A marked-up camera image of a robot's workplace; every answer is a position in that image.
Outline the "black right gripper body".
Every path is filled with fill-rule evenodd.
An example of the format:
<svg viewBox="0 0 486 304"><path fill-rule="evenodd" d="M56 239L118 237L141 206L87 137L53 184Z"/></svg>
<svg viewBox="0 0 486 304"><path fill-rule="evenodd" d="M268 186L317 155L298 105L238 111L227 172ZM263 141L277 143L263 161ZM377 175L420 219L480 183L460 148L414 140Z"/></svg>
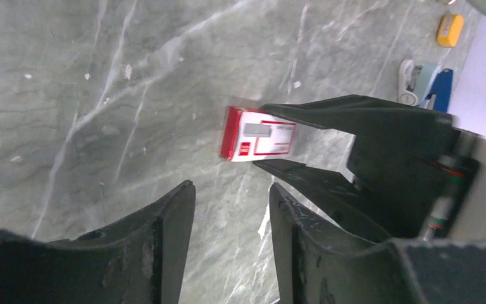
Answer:
<svg viewBox="0 0 486 304"><path fill-rule="evenodd" d="M428 228L443 234L478 171L478 136L453 119L446 142L354 137L347 167L357 189L384 211L392 238L417 238Z"/></svg>

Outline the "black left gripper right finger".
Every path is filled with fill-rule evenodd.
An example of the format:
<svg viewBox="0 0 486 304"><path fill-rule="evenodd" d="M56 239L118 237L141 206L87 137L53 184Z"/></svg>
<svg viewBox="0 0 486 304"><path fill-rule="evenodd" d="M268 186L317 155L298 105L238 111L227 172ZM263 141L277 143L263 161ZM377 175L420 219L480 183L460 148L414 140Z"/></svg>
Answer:
<svg viewBox="0 0 486 304"><path fill-rule="evenodd" d="M270 188L281 303L486 303L486 243L349 234Z"/></svg>

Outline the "red white staple box sleeve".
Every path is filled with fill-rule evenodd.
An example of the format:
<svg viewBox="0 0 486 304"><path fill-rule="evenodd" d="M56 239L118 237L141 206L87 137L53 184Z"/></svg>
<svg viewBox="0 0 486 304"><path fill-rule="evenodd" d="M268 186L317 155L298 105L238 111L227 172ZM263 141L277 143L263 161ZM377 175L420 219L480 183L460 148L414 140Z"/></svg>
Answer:
<svg viewBox="0 0 486 304"><path fill-rule="evenodd" d="M229 162L286 158L292 154L297 124L263 110L229 106L219 155Z"/></svg>

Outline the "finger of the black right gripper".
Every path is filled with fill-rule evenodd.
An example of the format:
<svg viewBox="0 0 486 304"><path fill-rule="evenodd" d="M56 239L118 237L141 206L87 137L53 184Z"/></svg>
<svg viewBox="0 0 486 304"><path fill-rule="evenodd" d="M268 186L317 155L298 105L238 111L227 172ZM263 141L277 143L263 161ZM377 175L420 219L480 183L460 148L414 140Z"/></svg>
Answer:
<svg viewBox="0 0 486 304"><path fill-rule="evenodd" d="M377 202L357 190L341 173L278 159L253 164L298 190L343 229L375 243L392 237Z"/></svg>
<svg viewBox="0 0 486 304"><path fill-rule="evenodd" d="M444 143L453 133L450 114L355 94L304 104L268 103L261 109L316 129L388 137L397 142Z"/></svg>

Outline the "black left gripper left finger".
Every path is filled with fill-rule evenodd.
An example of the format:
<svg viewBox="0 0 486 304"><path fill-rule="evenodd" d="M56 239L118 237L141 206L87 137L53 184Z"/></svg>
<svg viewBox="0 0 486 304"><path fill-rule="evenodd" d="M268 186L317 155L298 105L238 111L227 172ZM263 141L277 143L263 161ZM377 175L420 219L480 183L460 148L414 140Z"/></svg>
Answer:
<svg viewBox="0 0 486 304"><path fill-rule="evenodd" d="M195 206L185 180L74 240L0 230L0 303L178 303Z"/></svg>

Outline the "light blue white stapler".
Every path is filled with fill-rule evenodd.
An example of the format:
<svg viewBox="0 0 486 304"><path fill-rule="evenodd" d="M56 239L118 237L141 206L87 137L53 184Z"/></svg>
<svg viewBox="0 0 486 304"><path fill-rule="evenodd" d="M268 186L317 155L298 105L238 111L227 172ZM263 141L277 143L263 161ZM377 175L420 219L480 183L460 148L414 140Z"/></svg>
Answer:
<svg viewBox="0 0 486 304"><path fill-rule="evenodd" d="M440 71L434 63L415 65L411 59L402 61L398 71L398 99L401 104L428 107L428 95Z"/></svg>

